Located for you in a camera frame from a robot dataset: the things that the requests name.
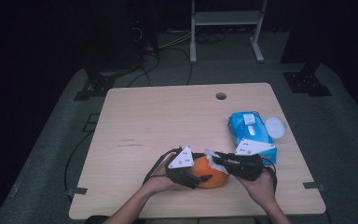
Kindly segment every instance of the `orange ball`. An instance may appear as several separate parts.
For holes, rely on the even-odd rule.
[[[199,187],[202,189],[212,189],[223,186],[227,183],[229,175],[224,172],[212,169],[206,156],[194,160],[194,165],[190,167],[189,172],[194,176],[213,175],[209,180],[200,182]]]

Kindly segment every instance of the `hole in table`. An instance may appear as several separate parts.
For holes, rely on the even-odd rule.
[[[227,96],[226,96],[226,94],[223,93],[223,92],[218,92],[218,93],[216,94],[216,98],[217,98],[218,100],[226,100]]]

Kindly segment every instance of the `gray carpet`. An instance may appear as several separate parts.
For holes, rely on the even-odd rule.
[[[192,64],[190,85],[267,82],[272,86],[282,110],[295,135],[315,181],[326,190],[322,195],[333,223],[358,223],[358,105],[353,101],[329,68],[321,65],[316,73],[333,96],[309,97],[292,93],[282,73],[298,71],[302,64],[280,64],[288,33],[262,33],[259,39],[266,59],[257,63],[249,43],[250,34],[226,35],[214,44],[198,44],[198,62]],[[177,38],[160,35],[160,45]],[[189,52],[188,43],[174,46]],[[158,67],[138,78],[132,87],[185,85],[190,64],[177,49],[160,53]],[[157,60],[145,57],[145,70]],[[117,79],[115,88],[127,87],[138,70]],[[83,131],[89,115],[100,113],[103,97],[74,101],[87,80],[83,70],[74,74],[24,165],[17,193],[7,197],[0,210],[0,223],[83,223],[68,217],[70,201],[65,194],[65,165],[67,183],[74,188],[92,134]],[[294,223],[329,223],[327,214],[290,217]],[[260,220],[267,223],[264,217]]]

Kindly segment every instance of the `white shelf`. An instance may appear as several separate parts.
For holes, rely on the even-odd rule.
[[[196,12],[195,25],[244,25],[257,24],[260,11]]]

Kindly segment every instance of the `table top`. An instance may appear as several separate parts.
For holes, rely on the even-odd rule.
[[[216,98],[223,93],[225,100]],[[313,182],[296,139],[268,83],[220,84],[112,89],[103,104],[89,154],[69,216],[86,219],[111,216],[142,185],[160,155],[172,148],[191,146],[233,152],[227,127],[234,112],[257,111],[261,118],[280,118],[286,134],[278,148],[277,201],[287,215],[321,214],[324,201]],[[216,189],[178,187],[153,196],[140,218],[263,216],[233,176]]]

